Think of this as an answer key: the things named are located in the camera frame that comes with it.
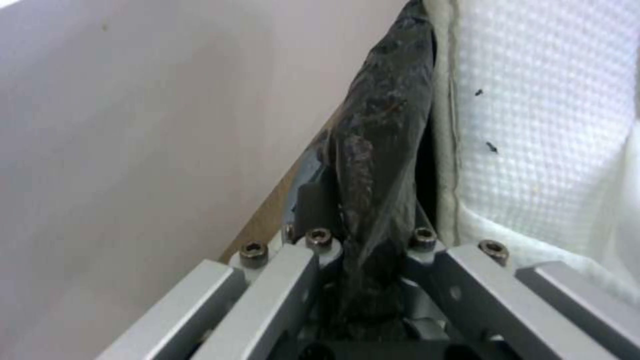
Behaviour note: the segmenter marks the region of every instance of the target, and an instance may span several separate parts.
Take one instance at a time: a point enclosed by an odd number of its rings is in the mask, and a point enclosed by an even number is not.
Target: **black plastic part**
[[[334,238],[342,238],[337,197],[335,174],[329,168],[323,169],[315,182],[301,185],[294,211],[293,238],[297,240],[317,227],[329,229]]]

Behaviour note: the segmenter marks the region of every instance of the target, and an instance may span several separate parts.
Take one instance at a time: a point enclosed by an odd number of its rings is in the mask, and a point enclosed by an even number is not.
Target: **screw hole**
[[[430,238],[430,237],[432,237],[432,236],[433,236],[433,233],[431,232],[431,230],[426,229],[426,228],[424,228],[424,227],[421,227],[421,228],[419,228],[419,229],[416,229],[415,233],[416,233],[418,236],[422,236],[422,237],[424,237],[424,238]]]
[[[318,239],[318,238],[324,238],[326,236],[326,233],[324,232],[324,230],[313,230],[311,231],[311,237]]]
[[[491,250],[491,251],[495,251],[495,252],[502,251],[502,247],[499,244],[496,244],[496,243],[487,243],[486,244],[486,248]]]
[[[259,243],[248,243],[245,248],[247,251],[256,251],[260,250],[262,248],[262,245]]]

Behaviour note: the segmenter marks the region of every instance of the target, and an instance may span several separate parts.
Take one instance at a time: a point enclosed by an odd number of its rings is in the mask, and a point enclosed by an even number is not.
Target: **gray metal frame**
[[[318,271],[311,250],[285,244],[193,359],[266,359],[282,336],[300,331],[316,295]]]
[[[621,359],[640,359],[640,314],[561,262],[516,272],[531,290]]]
[[[439,252],[431,265],[418,255],[409,253],[405,276],[469,340],[499,334],[526,359],[614,358],[476,246]]]
[[[242,271],[204,260],[98,359],[184,359],[245,288]]]

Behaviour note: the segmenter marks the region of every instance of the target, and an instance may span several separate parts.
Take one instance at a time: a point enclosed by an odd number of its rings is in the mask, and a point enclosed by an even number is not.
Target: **metal bracket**
[[[471,341],[499,334],[527,359],[613,359],[474,245],[439,252],[431,266],[410,252],[404,276]]]

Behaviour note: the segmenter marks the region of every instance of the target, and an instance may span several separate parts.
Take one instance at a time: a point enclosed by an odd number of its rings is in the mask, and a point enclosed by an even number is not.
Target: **black component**
[[[415,167],[434,62],[424,5],[411,0],[369,53],[322,140],[322,162],[337,175],[348,234],[340,307],[327,338],[406,338],[396,280],[415,229]]]
[[[311,343],[300,352],[299,360],[335,360],[330,347],[322,343]]]
[[[431,341],[289,341],[269,360],[481,359],[472,347],[448,340]]]
[[[298,188],[293,239],[296,241],[307,231],[317,228],[329,229],[334,238],[341,239],[344,234],[341,223],[335,173],[326,168],[315,182],[303,184]]]

